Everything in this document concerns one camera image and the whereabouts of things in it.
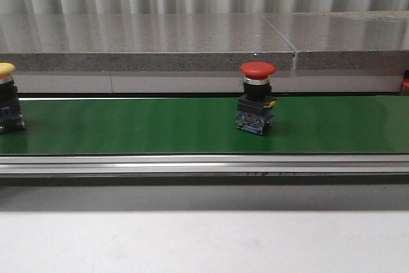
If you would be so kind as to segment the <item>red mushroom push button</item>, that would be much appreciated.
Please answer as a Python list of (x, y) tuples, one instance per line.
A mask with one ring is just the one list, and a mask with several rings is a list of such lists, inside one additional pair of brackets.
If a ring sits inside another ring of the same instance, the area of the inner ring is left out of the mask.
[(263, 61), (247, 62), (240, 66), (244, 94), (236, 108), (236, 127), (262, 136), (271, 127), (272, 109), (277, 99), (272, 94), (270, 76), (276, 69)]

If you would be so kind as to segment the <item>green conveyor belt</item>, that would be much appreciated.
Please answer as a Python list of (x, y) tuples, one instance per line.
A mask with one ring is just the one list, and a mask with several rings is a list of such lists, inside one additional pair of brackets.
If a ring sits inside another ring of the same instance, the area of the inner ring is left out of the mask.
[(281, 97), (263, 136), (238, 130), (237, 98), (26, 100), (1, 153), (407, 153), (405, 96)]

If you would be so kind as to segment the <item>right grey stone slab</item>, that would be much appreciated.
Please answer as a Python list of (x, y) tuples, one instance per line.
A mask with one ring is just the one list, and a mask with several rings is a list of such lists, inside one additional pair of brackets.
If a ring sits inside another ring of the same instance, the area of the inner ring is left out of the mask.
[(408, 69), (408, 12), (266, 13), (295, 50), (295, 69), (402, 74)]

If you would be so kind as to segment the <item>grey stone slab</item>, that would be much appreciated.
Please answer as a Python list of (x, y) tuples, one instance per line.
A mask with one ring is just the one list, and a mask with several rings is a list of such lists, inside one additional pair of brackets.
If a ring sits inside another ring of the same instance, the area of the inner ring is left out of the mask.
[(235, 72), (293, 50), (258, 14), (1, 16), (1, 60), (21, 72)]
[(295, 69), (402, 74), (408, 69), (408, 12), (266, 13), (295, 50)]

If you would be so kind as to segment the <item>white base panel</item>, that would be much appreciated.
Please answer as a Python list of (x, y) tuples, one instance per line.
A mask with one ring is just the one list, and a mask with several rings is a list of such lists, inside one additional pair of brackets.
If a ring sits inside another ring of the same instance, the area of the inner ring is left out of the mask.
[[(240, 93), (239, 72), (17, 72), (21, 93)], [(399, 92), (400, 71), (277, 72), (270, 78), (276, 93)]]

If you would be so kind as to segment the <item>left grey stone slab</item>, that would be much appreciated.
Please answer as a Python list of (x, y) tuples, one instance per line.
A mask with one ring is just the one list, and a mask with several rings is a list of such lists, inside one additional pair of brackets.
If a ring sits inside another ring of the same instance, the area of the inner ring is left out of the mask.
[(1, 16), (1, 60), (21, 72), (235, 72), (293, 50), (258, 14)]

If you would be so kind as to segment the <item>yellow mushroom push button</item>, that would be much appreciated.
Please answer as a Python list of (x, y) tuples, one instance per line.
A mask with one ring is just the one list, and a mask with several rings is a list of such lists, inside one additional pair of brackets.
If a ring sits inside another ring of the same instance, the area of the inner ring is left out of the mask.
[(25, 129), (17, 87), (12, 72), (15, 65), (1, 63), (1, 133)]

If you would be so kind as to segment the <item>aluminium conveyor frame rail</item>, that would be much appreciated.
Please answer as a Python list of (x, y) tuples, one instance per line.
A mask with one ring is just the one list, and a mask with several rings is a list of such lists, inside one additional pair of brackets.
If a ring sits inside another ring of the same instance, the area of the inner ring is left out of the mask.
[(6, 155), (1, 177), (408, 174), (407, 154)]

